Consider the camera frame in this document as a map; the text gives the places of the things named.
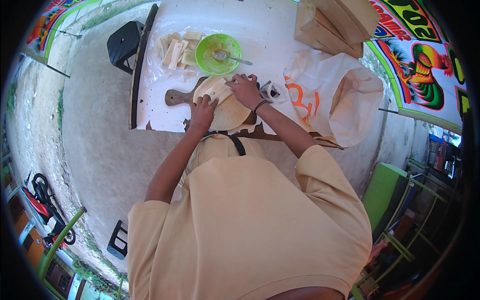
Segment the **black stool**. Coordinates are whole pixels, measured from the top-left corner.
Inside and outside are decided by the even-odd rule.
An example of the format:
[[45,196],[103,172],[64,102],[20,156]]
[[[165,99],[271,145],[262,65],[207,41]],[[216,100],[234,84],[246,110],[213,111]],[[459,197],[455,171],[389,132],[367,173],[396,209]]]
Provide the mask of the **black stool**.
[[115,31],[107,41],[108,56],[115,67],[132,75],[128,58],[137,53],[140,35],[144,25],[139,21],[130,21]]
[[[125,234],[128,234],[128,232],[121,227],[121,221],[119,220],[115,226],[115,229],[113,230],[110,241],[108,242],[107,251],[116,258],[123,260],[125,256],[127,256],[127,242],[117,236],[120,230],[125,232]],[[115,245],[116,239],[119,239],[125,243],[125,247],[123,247],[123,249],[120,249],[117,245]]]

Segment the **red motorcycle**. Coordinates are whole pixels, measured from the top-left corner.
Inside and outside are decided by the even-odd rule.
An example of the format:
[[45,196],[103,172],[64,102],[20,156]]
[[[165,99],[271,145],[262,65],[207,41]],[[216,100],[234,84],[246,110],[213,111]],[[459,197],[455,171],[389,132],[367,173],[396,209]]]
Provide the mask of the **red motorcycle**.
[[[25,180],[25,186],[28,184],[31,174],[32,171],[30,171],[27,179]],[[53,205],[50,199],[53,194],[48,194],[47,178],[45,178],[43,174],[37,173],[33,176],[32,185],[33,189],[35,190],[35,195],[33,195],[25,186],[22,187],[22,192],[24,193],[25,197],[27,197],[34,211],[37,212],[37,219],[43,225],[46,225],[50,218],[55,220],[55,226],[53,230],[46,237],[42,237],[42,243],[44,247],[50,248],[58,238],[59,234],[65,228],[65,221],[63,221],[63,218],[60,216],[57,208]],[[68,248],[68,245],[73,245],[75,243],[75,239],[75,231],[70,229],[61,242],[59,249],[63,249],[63,247]]]

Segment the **spoon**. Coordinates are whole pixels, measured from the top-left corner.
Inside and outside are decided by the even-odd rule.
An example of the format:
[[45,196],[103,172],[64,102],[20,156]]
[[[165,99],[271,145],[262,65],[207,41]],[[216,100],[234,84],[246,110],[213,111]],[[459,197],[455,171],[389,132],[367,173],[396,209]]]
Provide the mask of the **spoon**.
[[251,62],[249,62],[249,61],[239,60],[239,59],[235,59],[235,58],[233,58],[233,57],[227,56],[227,54],[225,53],[225,51],[222,51],[222,50],[213,51],[213,52],[212,52],[212,56],[213,56],[213,58],[216,59],[216,60],[224,60],[225,58],[228,58],[228,59],[231,59],[231,60],[236,60],[236,61],[238,61],[238,62],[244,63],[244,64],[246,64],[247,66],[253,65],[253,64],[252,64]]

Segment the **black strap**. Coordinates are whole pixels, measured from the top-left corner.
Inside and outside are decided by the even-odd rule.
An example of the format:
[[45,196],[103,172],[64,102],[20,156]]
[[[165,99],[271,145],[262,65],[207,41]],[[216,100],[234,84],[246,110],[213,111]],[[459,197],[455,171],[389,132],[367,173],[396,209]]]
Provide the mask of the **black strap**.
[[232,135],[229,135],[228,136],[232,142],[234,143],[235,145],[235,148],[237,149],[237,151],[239,152],[239,155],[240,156],[244,156],[246,153],[245,153],[245,148],[243,147],[243,144],[240,142],[240,140],[238,139],[238,137],[236,136],[232,136]]

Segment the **stacked cardboard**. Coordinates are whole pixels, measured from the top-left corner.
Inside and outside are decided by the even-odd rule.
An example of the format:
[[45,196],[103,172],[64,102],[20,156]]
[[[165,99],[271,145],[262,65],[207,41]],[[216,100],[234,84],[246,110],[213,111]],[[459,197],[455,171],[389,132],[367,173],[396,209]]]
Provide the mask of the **stacked cardboard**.
[[380,14],[368,0],[300,0],[294,38],[335,55],[363,56],[363,42],[372,38]]

